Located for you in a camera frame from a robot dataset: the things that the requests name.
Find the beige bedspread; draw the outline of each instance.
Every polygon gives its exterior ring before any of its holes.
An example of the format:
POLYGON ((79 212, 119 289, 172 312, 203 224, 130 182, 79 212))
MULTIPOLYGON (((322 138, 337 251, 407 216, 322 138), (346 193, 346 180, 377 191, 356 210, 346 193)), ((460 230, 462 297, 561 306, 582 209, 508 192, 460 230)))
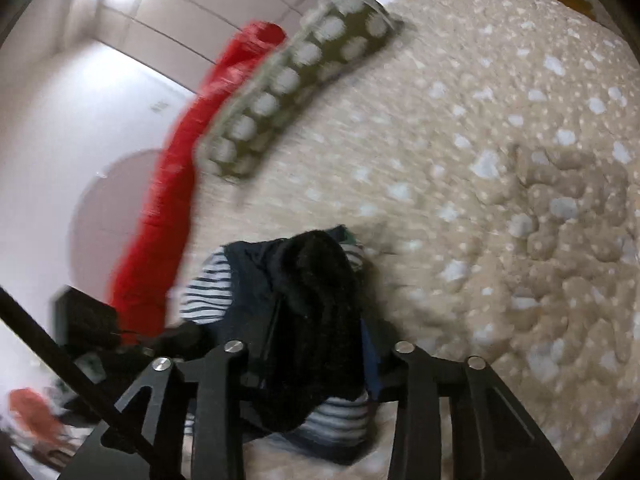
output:
MULTIPOLYGON (((638 62, 555 0, 389 11, 401 36, 316 99, 250 186, 202 177, 184 278, 220 244, 343 223, 406 338, 487 357, 594 478, 638 413, 638 62)), ((255 442, 248 477, 384 478, 393 406, 379 419, 350 468, 255 442)))

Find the polka dot pillow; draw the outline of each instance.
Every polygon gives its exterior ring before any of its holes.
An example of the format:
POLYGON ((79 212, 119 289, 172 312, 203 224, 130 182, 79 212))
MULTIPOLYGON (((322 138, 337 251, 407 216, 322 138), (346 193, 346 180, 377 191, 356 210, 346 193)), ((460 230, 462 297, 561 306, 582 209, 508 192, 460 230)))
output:
POLYGON ((250 177, 318 89, 383 48, 398 23, 376 0, 321 0, 301 26, 212 120, 196 152, 201 169, 250 177))

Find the striped fabric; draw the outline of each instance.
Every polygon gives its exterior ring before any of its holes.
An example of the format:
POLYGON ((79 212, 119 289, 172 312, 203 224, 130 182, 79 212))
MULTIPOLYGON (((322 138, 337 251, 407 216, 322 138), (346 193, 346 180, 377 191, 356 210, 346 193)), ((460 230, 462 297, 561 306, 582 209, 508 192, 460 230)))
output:
POLYGON ((324 446, 357 446, 367 436, 369 394, 356 400, 329 397, 293 433, 324 446))
POLYGON ((180 317, 198 324, 222 319, 231 306, 231 266, 223 247, 204 262, 202 272, 187 285, 180 302, 180 317))
MULTIPOLYGON (((342 243, 351 269, 359 272, 364 250, 359 245, 342 243)), ((200 274, 189 282, 180 301, 180 316, 198 324, 222 319, 233 301, 231 267, 224 247, 219 247, 205 261, 200 274)), ((369 426, 369 396, 366 392, 356 400, 330 397, 320 404, 300 427, 291 434, 327 448, 354 447, 366 439, 369 426)), ((194 418, 189 415, 184 433, 193 434, 194 418)))

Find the black rod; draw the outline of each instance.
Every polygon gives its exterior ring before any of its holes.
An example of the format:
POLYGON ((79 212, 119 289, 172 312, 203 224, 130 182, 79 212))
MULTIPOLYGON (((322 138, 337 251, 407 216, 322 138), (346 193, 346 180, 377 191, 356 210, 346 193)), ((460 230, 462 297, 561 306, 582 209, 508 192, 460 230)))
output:
POLYGON ((1 286, 0 319, 73 391, 82 397, 102 420, 126 438, 149 465, 162 469, 162 461, 149 441, 129 422, 126 416, 122 415, 104 397, 66 352, 1 286))

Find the red fabric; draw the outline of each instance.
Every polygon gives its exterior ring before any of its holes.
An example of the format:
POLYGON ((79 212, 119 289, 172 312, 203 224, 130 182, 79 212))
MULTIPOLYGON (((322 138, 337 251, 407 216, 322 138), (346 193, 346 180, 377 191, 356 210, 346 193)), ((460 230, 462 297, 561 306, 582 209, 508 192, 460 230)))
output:
POLYGON ((23 430, 47 444, 61 445, 62 423, 52 415, 47 401, 39 393, 31 388, 11 390, 9 410, 23 430))
MULTIPOLYGON (((233 37, 175 127, 156 165, 136 235, 112 275, 108 296, 122 330, 144 336, 164 330, 166 295, 191 227, 194 145, 225 100, 285 37, 273 23, 247 25, 233 37)), ((131 335, 123 339, 133 342, 131 335)))

